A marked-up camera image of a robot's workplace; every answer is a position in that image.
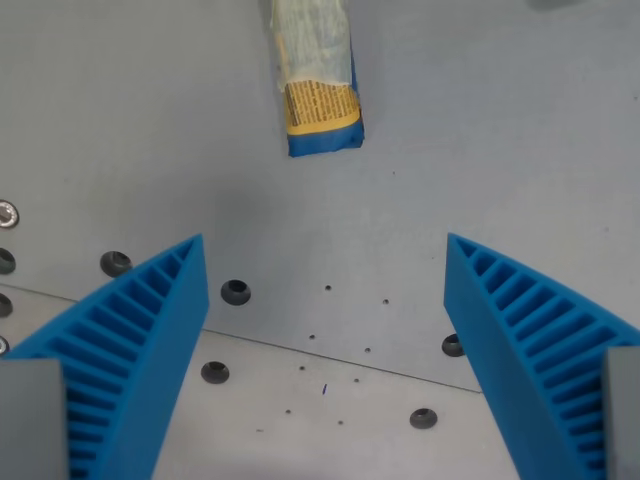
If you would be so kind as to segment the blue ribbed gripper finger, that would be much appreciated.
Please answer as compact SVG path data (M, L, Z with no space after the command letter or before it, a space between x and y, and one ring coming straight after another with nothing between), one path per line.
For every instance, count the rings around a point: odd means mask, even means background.
M13 347L56 359L72 479L149 479L209 309L195 235L107 283Z
M444 307L519 477L606 478L604 358L638 346L638 329L456 234Z

